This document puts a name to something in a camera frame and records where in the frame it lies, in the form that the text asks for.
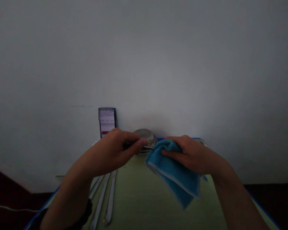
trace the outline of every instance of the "blue table edge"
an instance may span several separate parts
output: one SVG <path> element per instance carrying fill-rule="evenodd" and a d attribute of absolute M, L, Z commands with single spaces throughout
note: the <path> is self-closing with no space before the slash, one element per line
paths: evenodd
<path fill-rule="evenodd" d="M 33 220 L 40 214 L 40 212 L 44 209 L 44 207 L 46 206 L 46 204 L 48 204 L 48 202 L 52 199 L 52 197 L 57 193 L 57 191 L 59 190 L 60 186 L 55 190 L 54 193 L 52 193 L 51 197 L 49 197 L 49 199 L 46 201 L 46 203 L 41 207 L 41 209 L 39 210 L 39 212 L 37 214 L 35 214 L 35 216 L 30 220 L 30 222 L 25 226 L 24 230 L 26 230 L 30 224 L 33 222 Z M 275 224 L 276 227 L 278 227 L 279 230 L 281 230 L 281 227 L 273 220 L 273 218 L 269 215 L 269 213 L 258 203 L 258 201 L 249 193 L 249 195 L 251 196 L 251 198 L 256 202 L 256 204 L 264 211 L 264 213 L 270 218 L 270 220 Z"/>

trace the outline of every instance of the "person's left hand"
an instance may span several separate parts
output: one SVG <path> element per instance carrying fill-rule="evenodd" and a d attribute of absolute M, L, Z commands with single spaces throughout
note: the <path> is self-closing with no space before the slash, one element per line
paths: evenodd
<path fill-rule="evenodd" d="M 124 150 L 123 144 L 126 142 L 135 143 Z M 115 128 L 89 148 L 78 161 L 83 166 L 82 170 L 92 179 L 122 167 L 145 145 L 147 140 L 140 139 L 138 134 Z"/>

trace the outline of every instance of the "towel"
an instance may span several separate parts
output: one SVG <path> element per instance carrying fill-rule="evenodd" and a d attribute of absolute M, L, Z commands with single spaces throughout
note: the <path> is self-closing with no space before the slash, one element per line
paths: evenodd
<path fill-rule="evenodd" d="M 155 150 L 151 150 L 147 155 L 145 164 L 168 185 L 182 205 L 183 210 L 185 210 L 194 197 L 198 199 L 201 198 L 201 175 L 161 154 L 163 149 L 182 152 L 181 148 L 174 141 L 162 140 L 155 144 L 154 148 Z"/>

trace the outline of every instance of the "hand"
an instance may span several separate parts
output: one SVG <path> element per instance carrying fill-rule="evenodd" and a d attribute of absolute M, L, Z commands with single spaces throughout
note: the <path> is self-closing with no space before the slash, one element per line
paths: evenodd
<path fill-rule="evenodd" d="M 188 169 L 199 174 L 217 174 L 219 164 L 224 160 L 217 153 L 210 148 L 197 142 L 187 135 L 181 137 L 167 137 L 176 142 L 182 149 L 182 153 L 179 152 L 167 152 L 162 151 L 164 156 L 170 157 Z"/>
<path fill-rule="evenodd" d="M 124 150 L 125 142 L 135 143 Z M 115 128 L 89 148 L 79 161 L 86 173 L 93 178 L 122 167 L 145 145 L 147 145 L 147 140 L 140 139 L 138 134 Z"/>

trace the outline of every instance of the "dark floor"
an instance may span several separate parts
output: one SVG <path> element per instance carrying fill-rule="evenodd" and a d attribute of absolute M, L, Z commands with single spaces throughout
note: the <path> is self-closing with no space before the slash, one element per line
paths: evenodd
<path fill-rule="evenodd" d="M 52 193 L 31 194 L 0 173 L 0 205 L 13 209 L 39 210 L 51 194 Z M 0 230 L 23 229 L 34 215 L 34 212 L 14 212 L 0 208 Z"/>
<path fill-rule="evenodd" d="M 288 184 L 245 185 L 245 188 L 281 229 L 288 229 Z"/>
<path fill-rule="evenodd" d="M 269 213 L 281 229 L 288 229 L 288 184 L 245 185 L 249 193 Z M 30 194 L 0 173 L 0 205 L 14 209 L 38 210 L 51 193 Z M 35 213 L 0 208 L 0 229 L 23 229 Z"/>

